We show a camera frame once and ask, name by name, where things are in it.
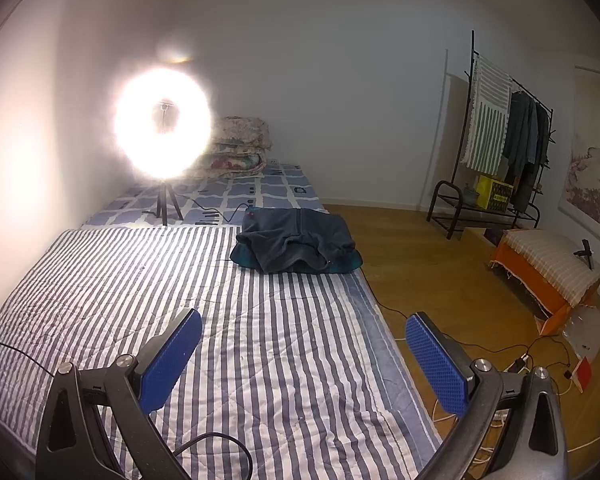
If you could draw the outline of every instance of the striped cloth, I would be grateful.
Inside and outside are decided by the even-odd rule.
[[[469,133],[462,163],[471,170],[495,175],[500,165],[509,121],[511,77],[482,56],[474,65]]]
[[[577,306],[591,285],[600,280],[600,264],[593,270],[577,256],[582,250],[567,237],[544,229],[507,231],[502,239],[537,270],[571,305]]]
[[[136,354],[182,307],[200,345],[165,407],[171,449],[222,431],[254,478],[414,478],[440,439],[356,274],[263,275],[229,260],[236,227],[64,232],[0,311],[0,340],[48,369]],[[0,347],[0,421],[32,451],[51,379]],[[137,479],[110,410],[104,425]],[[242,478],[246,458],[208,439],[180,458],[194,479]]]

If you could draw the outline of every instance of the mattress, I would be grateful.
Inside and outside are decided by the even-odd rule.
[[[174,226],[239,226],[244,210],[249,205],[305,207],[324,211],[302,168],[293,164],[269,164],[260,176],[176,179],[172,185],[184,217],[184,220],[178,219],[175,208],[168,200],[168,223]],[[92,216],[83,228],[162,225],[162,219],[155,217],[157,198],[157,186],[132,186],[123,196]]]
[[[206,431],[244,442],[254,478],[414,478],[440,444],[359,272],[264,275],[229,260],[237,227],[64,232],[0,311],[0,340],[48,369],[136,353],[183,307],[203,336],[165,407],[171,449]],[[0,347],[0,424],[36,448],[51,378]],[[128,478],[139,477],[102,417]],[[240,478],[217,439],[181,455],[194,479]]]

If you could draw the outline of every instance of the striped bedsheet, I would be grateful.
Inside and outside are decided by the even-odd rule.
[[[229,260],[236,227],[64,232],[0,311],[0,340],[45,367],[103,367],[193,307],[203,337],[151,417],[174,449],[222,431],[254,478],[414,478],[440,443],[359,274],[262,275]],[[0,347],[0,421],[33,453],[51,378]],[[104,424],[139,477],[110,410]],[[241,478],[209,439],[180,456],[194,479]]]

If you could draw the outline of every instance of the hanging towel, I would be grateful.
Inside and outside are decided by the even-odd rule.
[[[495,175],[504,147],[512,79],[492,62],[477,56],[469,133],[462,163],[471,170]]]

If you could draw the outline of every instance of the tripod stand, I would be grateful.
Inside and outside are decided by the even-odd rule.
[[[173,103],[168,103],[164,101],[160,102],[160,110],[162,111],[162,134],[164,134],[164,116],[166,115],[167,110],[173,106]],[[173,203],[174,208],[176,208],[178,218],[180,220],[184,220],[173,187],[171,187],[171,184],[169,184],[167,181],[163,180],[160,184],[160,189],[158,190],[158,204],[155,208],[155,217],[160,218],[160,216],[162,216],[162,225],[164,226],[167,225],[167,193],[169,193],[169,197],[171,197],[171,202]]]
[[[156,218],[160,218],[160,216],[162,216],[162,225],[164,226],[167,225],[167,193],[169,193],[169,197],[171,197],[171,203],[173,203],[174,208],[176,208],[178,218],[180,220],[184,220],[173,187],[171,187],[171,184],[168,182],[163,182],[160,184],[160,189],[158,190],[158,204],[155,208],[155,216]]]

